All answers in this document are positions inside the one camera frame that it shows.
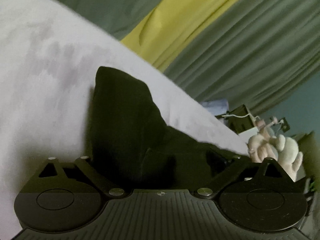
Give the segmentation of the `yellow curtain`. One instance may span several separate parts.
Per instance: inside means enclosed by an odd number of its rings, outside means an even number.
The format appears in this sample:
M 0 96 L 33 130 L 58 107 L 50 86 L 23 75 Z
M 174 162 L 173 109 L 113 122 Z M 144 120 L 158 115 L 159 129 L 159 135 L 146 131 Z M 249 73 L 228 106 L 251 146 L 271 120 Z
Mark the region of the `yellow curtain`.
M 238 0 L 161 0 L 122 39 L 164 72 L 180 53 Z

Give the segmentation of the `blue cloth item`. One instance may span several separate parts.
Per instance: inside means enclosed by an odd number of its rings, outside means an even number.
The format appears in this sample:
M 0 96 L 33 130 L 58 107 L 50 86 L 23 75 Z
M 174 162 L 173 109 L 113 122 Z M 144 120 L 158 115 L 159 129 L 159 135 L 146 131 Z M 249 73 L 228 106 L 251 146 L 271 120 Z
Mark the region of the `blue cloth item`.
M 205 101 L 201 105 L 213 116 L 226 114 L 229 110 L 227 99 Z

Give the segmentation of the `black pants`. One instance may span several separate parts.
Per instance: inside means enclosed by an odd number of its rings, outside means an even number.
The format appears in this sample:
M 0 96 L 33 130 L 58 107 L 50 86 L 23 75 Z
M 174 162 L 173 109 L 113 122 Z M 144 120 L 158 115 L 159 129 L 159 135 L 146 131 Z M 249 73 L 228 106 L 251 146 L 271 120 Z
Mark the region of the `black pants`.
M 95 77 L 90 139 L 92 165 L 110 187 L 196 191 L 211 180 L 207 151 L 168 126 L 147 85 L 110 67 Z

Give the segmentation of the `grey-green curtain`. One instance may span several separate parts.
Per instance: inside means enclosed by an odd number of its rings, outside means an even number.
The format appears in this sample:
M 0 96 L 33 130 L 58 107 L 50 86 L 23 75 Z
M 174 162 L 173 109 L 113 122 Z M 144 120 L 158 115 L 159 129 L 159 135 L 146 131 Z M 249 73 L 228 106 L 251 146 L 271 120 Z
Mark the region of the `grey-green curtain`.
M 161 0 L 57 0 L 120 42 Z M 319 0 L 238 0 L 162 72 L 199 102 L 260 114 L 319 71 Z

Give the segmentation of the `cream plush toy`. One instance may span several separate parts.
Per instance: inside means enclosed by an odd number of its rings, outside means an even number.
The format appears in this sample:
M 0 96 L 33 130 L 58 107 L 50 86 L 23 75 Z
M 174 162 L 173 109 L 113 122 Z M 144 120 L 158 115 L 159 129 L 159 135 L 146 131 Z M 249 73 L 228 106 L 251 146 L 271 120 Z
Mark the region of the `cream plush toy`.
M 255 122 L 258 132 L 248 140 L 248 153 L 254 163 L 261 163 L 270 157 L 278 162 L 293 181 L 297 180 L 297 173 L 303 162 L 303 153 L 298 143 L 291 137 L 284 135 L 270 135 L 269 129 L 278 123 L 274 118 L 269 124 L 264 120 Z

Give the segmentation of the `dark bedside stand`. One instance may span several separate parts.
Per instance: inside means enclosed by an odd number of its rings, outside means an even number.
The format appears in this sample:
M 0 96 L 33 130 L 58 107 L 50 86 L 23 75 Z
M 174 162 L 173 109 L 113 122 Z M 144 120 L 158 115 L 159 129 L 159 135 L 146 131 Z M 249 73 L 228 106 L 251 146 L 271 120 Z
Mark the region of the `dark bedside stand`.
M 267 127 L 273 129 L 274 126 L 276 126 L 276 129 L 273 131 L 277 134 L 280 131 L 286 133 L 291 128 L 286 118 L 278 119 L 275 116 L 272 116 L 265 120 L 259 116 L 253 115 L 246 105 L 241 105 L 232 111 L 228 111 L 226 114 L 216 115 L 215 117 L 225 121 L 227 127 L 236 134 L 240 134 L 252 128 L 257 128 L 258 131 Z

